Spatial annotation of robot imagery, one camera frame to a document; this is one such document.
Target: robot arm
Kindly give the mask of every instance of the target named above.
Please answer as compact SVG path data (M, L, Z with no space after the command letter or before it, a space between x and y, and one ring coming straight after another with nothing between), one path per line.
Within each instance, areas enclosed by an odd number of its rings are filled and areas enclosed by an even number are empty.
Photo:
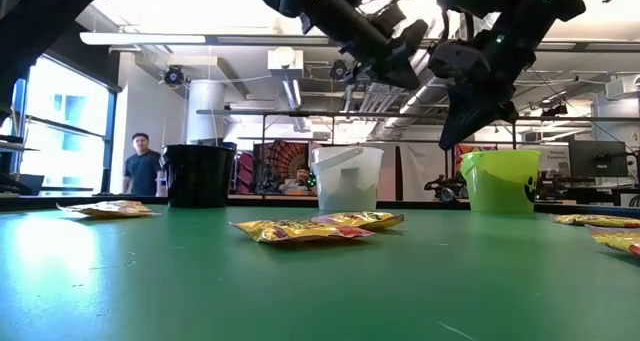
M93 0L21 0L0 20L0 122L10 114L11 90L37 58ZM415 89L419 81L408 61L427 31L423 21L393 38L404 19L392 4L378 15L360 14L362 0L263 0L287 17L301 17L305 31L318 27L359 61L358 72L374 81Z
M0 122L10 114L15 81L93 0L22 0L0 20ZM373 81L415 89L419 81L408 61L427 25L418 20L393 37L404 19L397 1L373 15L357 11L363 0L263 0L287 17L300 17L304 30L322 30L351 54L359 72ZM450 109L440 146L450 149L497 120L515 121L513 82L536 60L534 50L556 19L567 21L585 11L582 0L438 0L444 10L482 18L501 12L491 30L469 40L447 40L429 50L429 68L451 79Z
M469 40L441 42L428 67L448 87L449 114L440 138L448 150L480 128L502 119L515 122L514 81L536 61L535 49L556 19L569 21L586 9L582 0L439 0L465 16L500 12L491 30Z

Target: computer monitor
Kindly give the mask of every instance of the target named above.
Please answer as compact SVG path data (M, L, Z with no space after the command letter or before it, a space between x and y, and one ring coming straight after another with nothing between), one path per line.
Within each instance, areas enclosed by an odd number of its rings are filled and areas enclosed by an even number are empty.
M628 177L624 142L569 141L571 177Z
M31 195L29 196L38 196L40 195L40 190L42 190L42 184L44 183L44 176L22 174L18 178L18 181L20 181L23 185L26 185L31 189Z

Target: desk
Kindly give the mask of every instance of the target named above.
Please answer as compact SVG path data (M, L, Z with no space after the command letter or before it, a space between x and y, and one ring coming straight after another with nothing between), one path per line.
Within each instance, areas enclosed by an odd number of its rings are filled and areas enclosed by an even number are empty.
M614 206L629 207L622 204L621 194L637 194L638 189L631 187L573 187L567 191L567 198L575 200L578 204L605 203Z
M640 329L640 262L545 214L405 210L388 234L273 247L227 223L317 210L151 207L162 216L1 214L0 338L601 341Z

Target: black t-shirt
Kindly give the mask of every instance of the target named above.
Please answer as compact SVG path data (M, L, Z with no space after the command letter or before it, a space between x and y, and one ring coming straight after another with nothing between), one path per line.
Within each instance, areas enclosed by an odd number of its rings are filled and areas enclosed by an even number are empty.
M142 155L133 155L124 166L125 177L131 177L131 193L136 196L155 196L156 178L160 171L160 154L149 150Z

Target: green bucket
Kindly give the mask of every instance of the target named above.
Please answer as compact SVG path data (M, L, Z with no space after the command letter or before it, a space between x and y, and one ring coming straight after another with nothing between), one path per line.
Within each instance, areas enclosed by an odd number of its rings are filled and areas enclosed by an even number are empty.
M538 151L486 151L462 156L471 210L485 213L533 212L538 179Z

